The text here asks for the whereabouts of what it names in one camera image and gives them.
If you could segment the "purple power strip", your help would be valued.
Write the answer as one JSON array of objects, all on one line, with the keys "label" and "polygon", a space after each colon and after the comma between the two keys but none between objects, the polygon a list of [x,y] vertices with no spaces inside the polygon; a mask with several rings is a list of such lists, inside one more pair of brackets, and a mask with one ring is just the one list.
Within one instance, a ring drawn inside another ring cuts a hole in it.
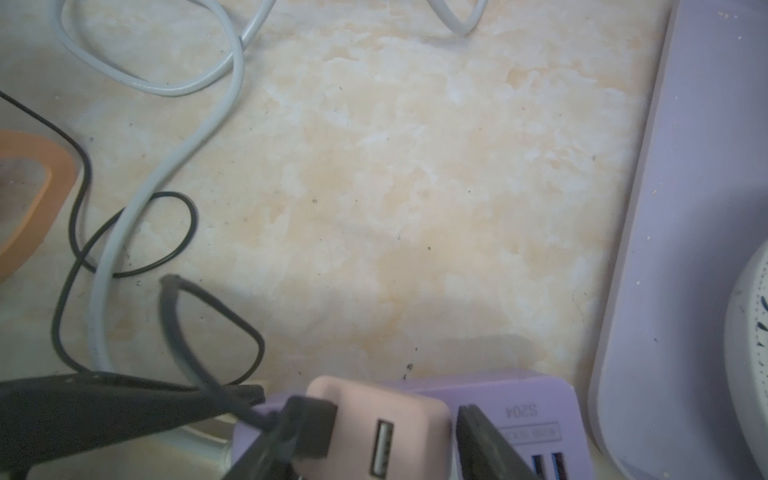
[{"label": "purple power strip", "polygon": [[[563,379],[528,370],[470,374],[375,384],[443,401],[453,417],[453,460],[448,479],[463,479],[456,422],[462,405],[474,404],[535,472],[538,479],[590,479],[594,475],[586,433],[573,387]],[[232,447],[232,479],[305,479],[293,462],[328,453],[337,407],[301,395],[273,396],[260,414],[284,414],[298,422],[294,450],[279,454],[273,438],[239,423]]]}]

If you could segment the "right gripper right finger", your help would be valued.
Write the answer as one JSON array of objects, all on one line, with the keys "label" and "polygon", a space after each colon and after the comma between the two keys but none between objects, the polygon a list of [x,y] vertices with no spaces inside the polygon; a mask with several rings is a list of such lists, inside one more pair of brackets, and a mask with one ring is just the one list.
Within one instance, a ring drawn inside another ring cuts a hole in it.
[{"label": "right gripper right finger", "polygon": [[477,405],[459,407],[455,432],[464,480],[538,479]]}]

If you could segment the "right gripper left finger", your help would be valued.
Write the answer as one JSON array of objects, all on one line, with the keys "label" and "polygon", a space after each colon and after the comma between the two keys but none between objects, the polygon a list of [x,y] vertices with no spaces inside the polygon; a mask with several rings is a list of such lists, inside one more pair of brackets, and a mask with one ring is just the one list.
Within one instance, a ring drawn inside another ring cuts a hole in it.
[{"label": "right gripper left finger", "polygon": [[208,420],[230,402],[188,386],[105,372],[1,383],[1,471]]}]

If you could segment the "pink USB plug adapter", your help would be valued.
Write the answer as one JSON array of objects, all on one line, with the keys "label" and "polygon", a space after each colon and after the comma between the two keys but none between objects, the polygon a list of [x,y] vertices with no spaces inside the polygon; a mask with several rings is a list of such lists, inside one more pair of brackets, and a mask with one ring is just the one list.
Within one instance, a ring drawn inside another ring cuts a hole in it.
[{"label": "pink USB plug adapter", "polygon": [[453,417],[441,400],[322,376],[306,394],[337,407],[328,453],[293,462],[305,479],[448,479]]}]

